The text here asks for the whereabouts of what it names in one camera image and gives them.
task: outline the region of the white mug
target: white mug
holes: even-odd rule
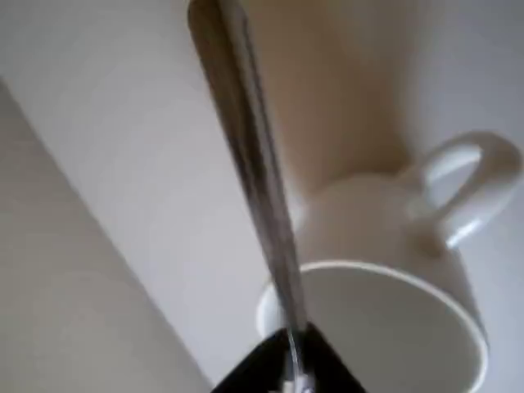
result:
[[[477,166],[464,185],[434,206],[431,185],[470,163]],[[309,201],[296,228],[309,319],[367,391],[481,386],[488,340],[455,247],[508,203],[520,173],[512,143],[471,132],[396,178],[353,176]],[[268,284],[257,330],[267,337],[283,326]]]

